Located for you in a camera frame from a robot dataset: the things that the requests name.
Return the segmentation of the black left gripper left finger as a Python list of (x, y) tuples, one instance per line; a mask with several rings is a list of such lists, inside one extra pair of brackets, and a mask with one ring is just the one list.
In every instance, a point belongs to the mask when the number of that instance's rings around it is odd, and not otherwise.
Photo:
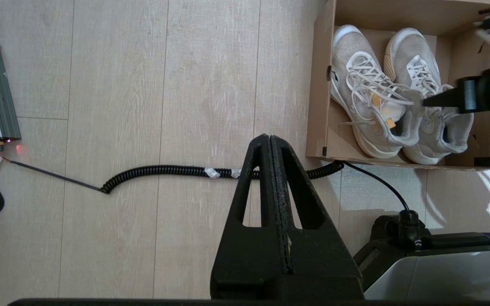
[[(288, 270), (273, 153), (267, 134), (249, 144), (211, 271), (213, 299), (265, 298), (266, 282)], [(258, 228), (243, 224), (255, 168), (260, 169)]]

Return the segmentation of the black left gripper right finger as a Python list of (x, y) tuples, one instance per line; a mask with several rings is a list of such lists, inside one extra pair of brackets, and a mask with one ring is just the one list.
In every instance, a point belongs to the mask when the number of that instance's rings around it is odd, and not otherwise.
[(274, 209), (282, 259), (271, 281), (278, 299), (362, 299), (362, 275), (301, 162), (271, 137)]

